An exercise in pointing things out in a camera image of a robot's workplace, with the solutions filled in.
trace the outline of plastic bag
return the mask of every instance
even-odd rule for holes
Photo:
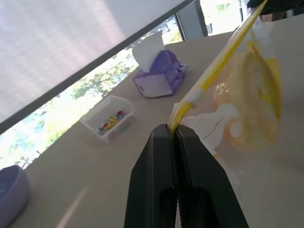
[[[180,122],[194,129],[235,190],[274,144],[281,121],[279,68],[259,18],[266,2],[248,16],[175,105],[168,123],[172,133]]]

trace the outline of transparent plastic box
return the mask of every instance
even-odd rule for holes
[[[100,135],[99,126],[120,110],[124,111],[126,115],[109,131]],[[135,121],[134,113],[135,108],[130,101],[114,95],[108,95],[87,114],[82,116],[80,122],[89,128],[99,139],[109,143],[132,125]]]

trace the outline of table surface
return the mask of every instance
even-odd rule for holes
[[[304,16],[297,16],[266,25],[272,31],[281,64],[283,118],[277,146],[242,183],[238,194],[251,228],[298,227],[304,223],[303,23]],[[25,170],[31,200],[10,228],[123,227],[131,170],[151,130],[167,123],[174,103],[192,88],[231,35],[167,46],[189,66],[174,96],[145,99],[132,82],[134,74],[130,74],[110,94],[134,104],[134,125],[114,143],[104,144],[77,122]]]

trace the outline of roller blind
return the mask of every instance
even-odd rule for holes
[[[100,56],[109,55],[109,50],[166,13],[171,12],[169,17],[173,10],[190,2],[0,0],[0,133],[37,109],[34,105],[22,114],[54,87]],[[80,72],[81,76],[90,70]],[[72,82],[65,83],[62,90]]]

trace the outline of purple object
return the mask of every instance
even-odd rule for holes
[[[17,165],[0,170],[0,228],[7,227],[29,200],[29,182]]]
[[[181,86],[188,66],[181,64],[176,55],[169,50],[160,51],[150,71],[140,70],[133,78],[144,97],[169,96]]]

